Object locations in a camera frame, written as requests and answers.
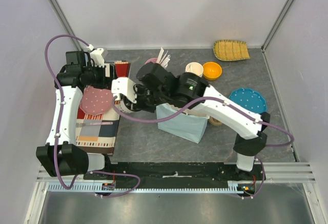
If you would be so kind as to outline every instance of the white backdrop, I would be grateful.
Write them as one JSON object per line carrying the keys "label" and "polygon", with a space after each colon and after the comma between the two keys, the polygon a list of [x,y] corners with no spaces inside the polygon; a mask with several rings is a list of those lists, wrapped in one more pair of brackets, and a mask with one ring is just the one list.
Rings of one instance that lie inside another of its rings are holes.
{"label": "white backdrop", "polygon": [[[23,223],[40,163],[37,146],[48,137],[55,87],[44,48],[65,33],[47,0],[0,0],[0,223]],[[55,73],[74,50],[69,39],[51,46]]]}
{"label": "white backdrop", "polygon": [[295,0],[266,55],[300,158],[328,207],[328,0]]}
{"label": "white backdrop", "polygon": [[260,46],[286,0],[58,0],[75,34],[108,48]]}

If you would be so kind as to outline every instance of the orange bowl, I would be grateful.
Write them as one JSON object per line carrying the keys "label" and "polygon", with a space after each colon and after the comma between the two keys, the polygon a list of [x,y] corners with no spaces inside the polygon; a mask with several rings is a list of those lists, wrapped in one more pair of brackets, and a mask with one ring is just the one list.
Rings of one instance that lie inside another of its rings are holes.
{"label": "orange bowl", "polygon": [[203,64],[204,73],[203,76],[208,80],[216,80],[222,75],[222,68],[215,62],[207,62]]}

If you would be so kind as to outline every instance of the white cup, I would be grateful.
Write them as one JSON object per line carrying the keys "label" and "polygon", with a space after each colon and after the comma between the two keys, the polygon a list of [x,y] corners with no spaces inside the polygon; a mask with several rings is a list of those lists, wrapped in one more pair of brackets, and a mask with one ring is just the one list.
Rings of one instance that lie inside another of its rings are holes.
{"label": "white cup", "polygon": [[198,75],[199,77],[202,77],[204,68],[201,64],[199,64],[197,62],[192,62],[192,63],[187,64],[186,72],[194,73],[194,74]]}

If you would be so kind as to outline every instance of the yellow woven basket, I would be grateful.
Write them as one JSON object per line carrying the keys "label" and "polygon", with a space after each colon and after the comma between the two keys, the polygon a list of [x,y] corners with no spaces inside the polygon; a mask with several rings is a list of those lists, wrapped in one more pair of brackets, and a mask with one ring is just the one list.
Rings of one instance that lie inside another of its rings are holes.
{"label": "yellow woven basket", "polygon": [[247,43],[244,41],[221,39],[214,43],[213,51],[221,61],[250,59]]}

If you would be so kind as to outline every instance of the pink plate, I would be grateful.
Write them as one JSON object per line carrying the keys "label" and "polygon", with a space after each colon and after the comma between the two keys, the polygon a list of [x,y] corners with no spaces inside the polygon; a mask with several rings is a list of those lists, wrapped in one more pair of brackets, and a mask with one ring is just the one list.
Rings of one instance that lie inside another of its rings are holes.
{"label": "pink plate", "polygon": [[104,114],[111,108],[112,99],[110,90],[87,87],[84,89],[80,108],[88,115]]}

